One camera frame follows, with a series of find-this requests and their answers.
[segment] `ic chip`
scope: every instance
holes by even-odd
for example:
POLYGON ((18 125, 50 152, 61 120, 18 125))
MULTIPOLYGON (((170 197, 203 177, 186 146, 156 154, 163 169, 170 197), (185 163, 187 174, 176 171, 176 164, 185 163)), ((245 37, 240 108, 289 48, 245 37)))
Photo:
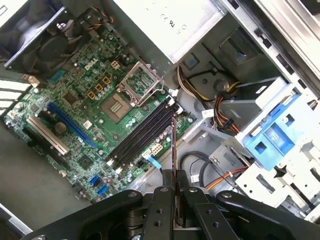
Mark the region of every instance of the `ic chip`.
POLYGON ((118 93, 115 93, 104 101, 101 109, 117 124, 131 110, 131 107, 118 93))
POLYGON ((64 96, 63 99, 70 105, 72 106, 78 99, 75 97, 71 92, 67 92, 64 96))
POLYGON ((94 162, 87 155, 83 155, 78 163, 84 170, 87 170, 94 162))
POLYGON ((32 106, 30 107, 30 109, 31 109, 32 112, 35 113, 36 111, 39 110, 39 107, 38 107, 37 105, 35 105, 35 104, 32 104, 32 106))

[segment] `orange wire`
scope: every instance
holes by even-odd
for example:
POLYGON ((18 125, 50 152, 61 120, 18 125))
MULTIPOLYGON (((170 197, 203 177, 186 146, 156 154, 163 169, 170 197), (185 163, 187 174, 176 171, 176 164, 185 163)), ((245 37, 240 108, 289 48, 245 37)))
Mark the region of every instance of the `orange wire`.
MULTIPOLYGON (((231 174, 237 174, 237 173, 241 173, 243 172, 244 170, 246 170, 248 167, 243 167, 243 168, 239 168, 239 169, 236 169, 234 171, 231 171, 231 174)), ((224 178, 228 178, 230 177, 230 172, 227 172, 223 175, 223 177, 219 177, 217 180, 215 180, 213 183, 211 183, 206 189, 207 190, 210 190, 212 189, 214 186, 218 185, 219 183, 221 183, 224 178)))

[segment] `white pci slot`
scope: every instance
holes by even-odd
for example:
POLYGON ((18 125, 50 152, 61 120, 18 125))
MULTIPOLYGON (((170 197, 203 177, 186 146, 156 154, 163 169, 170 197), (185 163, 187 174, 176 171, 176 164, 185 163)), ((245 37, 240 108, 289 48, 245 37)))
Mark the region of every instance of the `white pci slot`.
POLYGON ((70 149, 37 117, 31 116, 26 120, 39 134, 41 134, 62 155, 67 154, 70 149))

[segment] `ram slot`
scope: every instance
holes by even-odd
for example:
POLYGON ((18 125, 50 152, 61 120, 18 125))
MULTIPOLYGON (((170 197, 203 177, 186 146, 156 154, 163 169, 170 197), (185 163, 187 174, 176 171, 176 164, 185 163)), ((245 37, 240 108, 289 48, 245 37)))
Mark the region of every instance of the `ram slot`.
POLYGON ((172 115, 168 118, 168 120, 161 123, 160 126, 158 126, 156 129, 152 129, 152 132, 148 132, 143 136, 143 140, 139 141, 139 143, 134 145, 133 148, 131 148, 128 152, 125 153, 125 155, 121 156, 121 158, 118 158, 115 162, 115 167, 120 166, 121 164, 128 164, 132 159, 141 152, 141 150, 144 149, 145 146, 147 146, 151 140, 158 136, 160 133, 162 133, 166 127, 170 125, 172 115))
POLYGON ((41 136, 43 136, 62 155, 67 154, 70 149, 46 127, 37 117, 31 116, 26 120, 41 136))
POLYGON ((140 133, 137 139, 132 139, 129 142, 128 147, 126 149, 123 149, 117 153, 117 161, 119 161, 122 156, 126 156, 128 153, 130 153, 130 150, 135 149, 136 147, 139 147, 140 143, 143 143, 146 140, 152 139, 154 136, 157 136, 156 129, 158 127, 161 127, 163 124, 165 125, 164 127, 165 129, 169 125, 167 124, 167 120, 171 119, 172 115, 173 115, 172 112, 166 112, 164 115, 161 116, 160 119, 156 119, 155 123, 152 123, 151 125, 146 126, 143 129, 143 132, 140 133))
POLYGON ((145 127, 150 124, 154 120, 155 117, 159 116, 160 113, 165 111, 167 108, 168 102, 162 102, 142 123, 139 124, 118 146, 116 146, 112 152, 110 153, 110 158, 114 158, 118 156, 118 152, 124 151, 129 146, 128 144, 131 142, 132 139, 137 139, 137 136, 144 131, 145 127))
POLYGON ((173 114, 174 108, 165 108, 158 112, 157 116, 153 116, 152 120, 148 121, 148 125, 141 124, 139 134, 133 138, 130 137, 126 141, 127 145, 116 152, 114 168, 129 163, 139 154, 155 136, 158 136, 170 124, 173 114))

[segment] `metal panel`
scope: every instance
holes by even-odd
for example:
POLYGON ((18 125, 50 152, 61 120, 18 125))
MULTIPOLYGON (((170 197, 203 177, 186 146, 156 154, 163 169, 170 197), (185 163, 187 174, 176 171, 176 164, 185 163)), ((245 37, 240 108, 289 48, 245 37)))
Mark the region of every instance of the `metal panel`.
POLYGON ((114 2, 173 63, 177 63, 223 16, 210 0, 114 2))
POLYGON ((13 226, 15 226, 23 235, 27 235, 32 232, 32 230, 25 225, 19 218, 17 218, 11 211, 9 211, 5 206, 0 203, 0 209, 4 210, 10 219, 8 220, 13 226))
POLYGON ((254 0, 320 78, 320 24, 299 0, 254 0))

